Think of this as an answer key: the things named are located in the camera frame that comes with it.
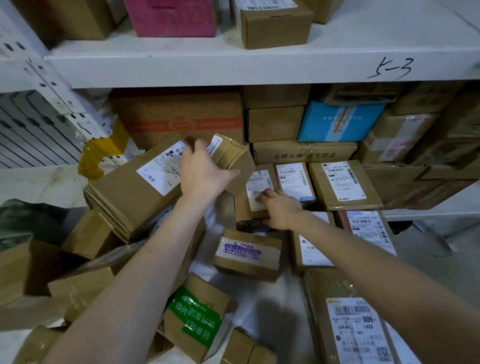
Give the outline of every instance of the person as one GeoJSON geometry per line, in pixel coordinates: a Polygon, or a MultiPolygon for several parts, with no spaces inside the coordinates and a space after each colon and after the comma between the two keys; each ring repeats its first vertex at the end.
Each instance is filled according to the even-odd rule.
{"type": "MultiPolygon", "coordinates": [[[[198,222],[238,170],[220,170],[204,141],[184,147],[181,189],[171,216],[62,335],[44,364],[143,363],[198,222]]],[[[402,336],[422,363],[478,361],[480,314],[426,274],[267,189],[265,223],[319,249],[402,336]]]]}

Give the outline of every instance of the blue box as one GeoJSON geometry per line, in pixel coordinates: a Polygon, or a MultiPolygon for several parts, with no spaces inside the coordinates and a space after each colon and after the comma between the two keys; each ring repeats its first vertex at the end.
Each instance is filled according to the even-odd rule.
{"type": "Polygon", "coordinates": [[[327,105],[310,101],[300,127],[299,142],[360,142],[386,104],[327,105]]]}

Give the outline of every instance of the hand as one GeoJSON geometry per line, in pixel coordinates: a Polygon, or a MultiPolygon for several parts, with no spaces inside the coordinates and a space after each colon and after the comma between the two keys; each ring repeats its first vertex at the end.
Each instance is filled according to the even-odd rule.
{"type": "Polygon", "coordinates": [[[293,230],[294,222],[303,213],[303,208],[296,198],[271,188],[264,190],[255,200],[268,209],[270,218],[265,219],[264,224],[273,229],[293,230]]]}
{"type": "Polygon", "coordinates": [[[183,200],[205,211],[225,187],[240,174],[239,170],[221,170],[213,163],[207,143],[198,139],[195,152],[190,146],[182,148],[181,190],[183,200]]]}

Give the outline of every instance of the pink box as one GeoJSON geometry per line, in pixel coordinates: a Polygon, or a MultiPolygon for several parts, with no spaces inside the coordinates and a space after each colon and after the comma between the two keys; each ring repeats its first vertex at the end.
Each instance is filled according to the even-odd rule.
{"type": "Polygon", "coordinates": [[[218,0],[125,0],[142,37],[215,36],[218,0]]]}

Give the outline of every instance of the qr code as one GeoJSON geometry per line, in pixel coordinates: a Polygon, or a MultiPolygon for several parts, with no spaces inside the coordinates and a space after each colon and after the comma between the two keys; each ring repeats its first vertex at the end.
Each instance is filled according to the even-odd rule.
{"type": "Polygon", "coordinates": [[[390,356],[390,350],[388,347],[377,348],[378,359],[382,363],[391,362],[392,357],[390,356]]]}

